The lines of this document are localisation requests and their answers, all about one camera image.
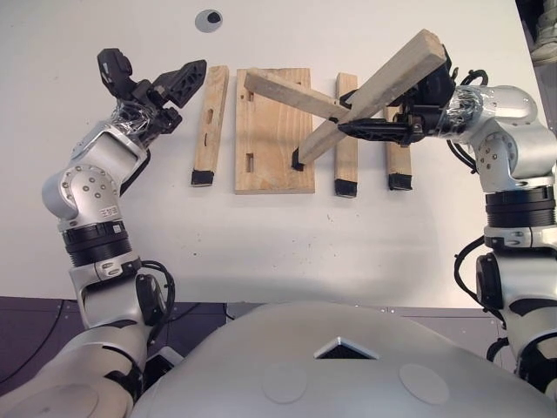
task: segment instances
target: wood grain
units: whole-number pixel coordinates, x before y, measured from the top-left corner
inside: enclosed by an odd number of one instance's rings
[[[357,76],[344,72],[338,74],[337,98],[357,88]],[[337,196],[356,197],[358,192],[358,140],[356,138],[344,137],[334,147],[334,184]]]
[[[225,114],[229,71],[226,65],[209,68],[205,77],[205,98],[199,123],[191,185],[212,185],[217,171],[218,148]]]
[[[310,87],[305,68],[269,70]],[[245,88],[246,70],[238,70],[236,96],[236,194],[313,193],[313,164],[297,172],[292,151],[312,132],[312,115],[264,98]]]
[[[445,61],[437,36],[421,30],[350,97],[352,109],[339,123],[370,118]],[[300,144],[299,162],[311,163],[344,136],[336,124],[326,120]]]
[[[392,122],[398,107],[386,107],[384,118]],[[386,175],[391,190],[412,190],[412,161],[410,146],[400,146],[393,142],[385,142]]]

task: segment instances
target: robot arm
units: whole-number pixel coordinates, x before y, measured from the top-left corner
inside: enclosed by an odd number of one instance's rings
[[[43,188],[44,204],[59,219],[71,257],[86,330],[35,378],[0,398],[1,416],[128,416],[143,392],[148,344],[173,303],[172,281],[164,301],[157,280],[139,273],[142,266],[165,269],[142,262],[133,251],[118,201],[148,164],[151,142],[182,121],[176,109],[164,105],[185,106],[205,80],[206,62],[136,83],[119,50],[103,50],[97,61],[117,108],[76,145],[67,167]]]
[[[537,106],[527,93],[511,86],[455,86],[456,71],[450,77],[450,67],[447,59],[395,100],[393,105],[402,105],[402,112],[394,122],[360,119],[339,129],[356,138],[401,145],[439,136],[454,143],[451,147],[473,149],[475,160],[466,156],[486,194],[487,226],[484,236],[457,257],[455,279],[506,324],[517,359],[516,374],[553,398],[557,388],[557,139],[538,121]],[[471,74],[487,84],[484,71]],[[461,282],[458,270],[463,258],[484,243],[492,251],[477,259],[477,293],[473,293]]]

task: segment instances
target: black circular marker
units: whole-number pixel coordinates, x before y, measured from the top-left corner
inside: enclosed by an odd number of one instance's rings
[[[207,21],[210,24],[217,24],[218,22],[220,22],[220,20],[221,20],[220,15],[216,11],[213,11],[212,13],[209,14],[209,16],[207,16]]]
[[[223,15],[218,10],[208,9],[198,13],[195,26],[204,33],[214,32],[223,24]]]

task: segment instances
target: white table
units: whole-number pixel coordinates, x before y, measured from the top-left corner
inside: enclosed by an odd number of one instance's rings
[[[210,8],[223,25],[204,34],[194,19]],[[0,294],[73,297],[41,187],[111,113],[114,99],[97,71],[103,48],[120,48],[135,79],[198,58],[227,64],[233,76],[252,66],[305,66],[313,88],[332,95],[339,71],[365,81],[422,28],[445,43],[460,78],[482,68],[491,85],[517,85],[540,103],[513,0],[2,2]],[[483,195],[442,140],[413,145],[413,192],[388,191],[384,146],[361,142],[356,199],[333,195],[331,152],[318,160],[314,195],[235,196],[235,81],[214,186],[189,186],[198,94],[122,202],[132,245],[171,269],[179,300],[475,307],[453,282],[453,255],[482,234]],[[470,259],[463,275],[473,287]]]

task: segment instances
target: black cable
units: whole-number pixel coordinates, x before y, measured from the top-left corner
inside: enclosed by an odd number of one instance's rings
[[[483,243],[484,243],[484,236],[482,235],[481,237],[475,239],[470,244],[468,244],[467,246],[462,248],[462,251],[460,251],[460,253],[458,253],[454,256],[454,258],[455,258],[455,260],[454,260],[454,281],[456,281],[456,284],[459,285],[459,287],[464,292],[466,292],[468,294],[468,296],[470,296],[476,303],[481,305],[487,312],[489,312],[495,318],[497,318],[498,320],[505,323],[505,320],[503,319],[503,317],[501,316],[501,314],[498,311],[495,311],[493,309],[488,309],[483,304],[481,304],[481,302],[478,300],[478,295],[476,293],[474,293],[473,291],[471,291],[466,286],[464,281],[462,281],[462,278],[460,277],[460,266],[462,266],[462,262],[464,261],[464,259],[467,257],[467,255],[469,253],[471,253],[473,250],[475,250],[476,248],[481,246]]]
[[[497,353],[503,348],[508,346],[508,338],[498,338],[489,348],[487,349],[486,358],[493,363]]]
[[[41,349],[44,347],[44,344],[46,344],[46,341],[49,340],[50,336],[52,335],[52,333],[54,332],[54,329],[56,328],[56,325],[58,324],[58,320],[60,320],[60,316],[62,315],[62,311],[64,310],[64,303],[65,300],[62,299],[60,300],[60,307],[58,308],[57,314],[56,314],[56,318],[54,319],[54,322],[52,322],[52,325],[50,326],[49,332],[46,334],[46,336],[43,338],[43,341],[38,345],[38,347],[35,349],[35,351],[33,352],[32,355],[29,356],[29,358],[24,361],[18,368],[16,368],[16,370],[14,370],[13,372],[11,372],[10,374],[8,374],[8,376],[4,377],[1,381],[0,381],[0,385],[2,385],[3,383],[5,383],[6,381],[8,381],[9,379],[11,379],[12,377],[14,377],[16,374],[18,374],[25,366],[27,366],[31,360],[33,360],[35,358],[35,356],[41,351]]]
[[[470,70],[468,75],[462,80],[460,85],[469,85],[474,81],[476,78],[481,78],[480,85],[487,85],[489,83],[489,77],[487,73],[483,70]]]
[[[156,270],[161,272],[164,275],[164,279],[166,280],[166,313],[164,314],[161,321],[153,327],[151,330],[151,334],[149,336],[149,342],[153,342],[162,331],[165,324],[169,321],[171,317],[172,310],[174,309],[174,302],[176,300],[176,282],[174,281],[174,277],[172,274],[166,269],[164,264],[159,263],[155,260],[144,260],[141,262],[141,266],[143,268],[148,268],[151,270]]]
[[[463,151],[463,152],[466,154],[466,156],[468,156],[472,161],[470,161],[468,158],[466,158],[465,155],[460,154],[459,151],[458,151],[457,148],[456,148],[456,145],[458,145],[458,144],[453,144],[453,142],[451,142],[449,139],[446,141],[446,144],[448,145],[449,150],[451,150],[451,152],[453,153],[453,155],[454,155],[456,158],[458,158],[458,159],[462,162],[462,164],[466,165],[468,168],[470,168],[470,170],[472,170],[472,174],[474,174],[475,172],[477,172],[477,170],[476,170],[476,162],[475,162],[475,161],[473,160],[473,158],[470,157],[464,150],[462,150],[462,151]]]
[[[460,144],[454,144],[454,148],[456,148],[456,150],[457,150],[458,152],[460,152],[460,155],[461,155],[462,157],[464,157],[466,160],[468,160],[468,161],[470,162],[470,164],[473,164],[473,166],[474,166],[474,168],[475,168],[475,166],[476,166],[476,160],[473,159],[473,157],[472,157],[470,154],[468,154],[468,152],[466,152],[466,151],[464,150],[464,148],[462,148],[462,147],[460,146]]]
[[[193,311],[195,308],[197,308],[199,305],[201,305],[201,302],[198,303],[194,303],[192,307],[190,307],[189,309],[185,310],[184,312],[182,312],[180,315],[178,315],[176,318],[172,318],[171,320],[166,321],[167,324],[170,324],[172,322],[176,322],[177,320],[181,320],[182,318],[184,318],[187,314],[189,314],[191,311]]]
[[[226,304],[225,303],[223,303],[223,311],[225,312],[225,317],[228,318],[229,320],[235,320],[236,319],[233,316],[228,314],[228,312],[226,311]]]

